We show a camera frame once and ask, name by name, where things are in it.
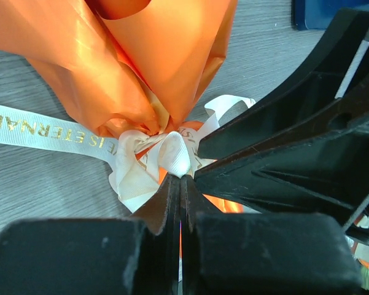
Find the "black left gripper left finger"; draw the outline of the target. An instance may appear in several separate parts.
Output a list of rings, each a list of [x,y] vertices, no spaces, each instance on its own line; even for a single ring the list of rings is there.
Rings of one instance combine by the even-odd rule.
[[[128,218],[24,219],[0,233],[0,294],[176,294],[180,180]]]

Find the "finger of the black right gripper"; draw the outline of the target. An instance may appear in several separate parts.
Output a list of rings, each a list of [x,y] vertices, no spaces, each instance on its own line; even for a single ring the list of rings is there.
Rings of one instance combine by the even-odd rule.
[[[303,63],[247,111],[200,141],[198,155],[222,159],[264,141],[332,102],[369,29],[369,12],[343,8]]]

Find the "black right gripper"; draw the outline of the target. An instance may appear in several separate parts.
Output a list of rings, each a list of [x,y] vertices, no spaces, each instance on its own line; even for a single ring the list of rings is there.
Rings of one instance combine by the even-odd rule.
[[[197,171],[195,182],[260,211],[328,214],[369,246],[369,45],[342,98]]]

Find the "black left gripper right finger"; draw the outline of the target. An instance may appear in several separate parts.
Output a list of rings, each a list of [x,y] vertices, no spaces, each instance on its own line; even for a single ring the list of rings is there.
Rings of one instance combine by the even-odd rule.
[[[359,294],[359,268],[324,214],[223,213],[181,179],[184,294]]]

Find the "cream printed ribbon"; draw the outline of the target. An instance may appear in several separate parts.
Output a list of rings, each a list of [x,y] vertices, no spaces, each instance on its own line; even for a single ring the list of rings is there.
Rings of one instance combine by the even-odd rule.
[[[181,178],[215,162],[198,155],[200,141],[219,127],[235,104],[251,108],[256,101],[221,95],[206,103],[208,120],[199,127],[186,122],[177,131],[148,136],[130,130],[120,138],[97,136],[78,123],[0,105],[0,144],[80,154],[105,161],[109,183],[132,213],[156,193],[166,174]]]

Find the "orange wrapping paper sheet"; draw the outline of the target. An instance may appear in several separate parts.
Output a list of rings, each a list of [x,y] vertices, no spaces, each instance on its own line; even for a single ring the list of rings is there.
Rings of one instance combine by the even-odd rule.
[[[23,56],[97,136],[177,131],[225,61],[236,1],[0,1]]]

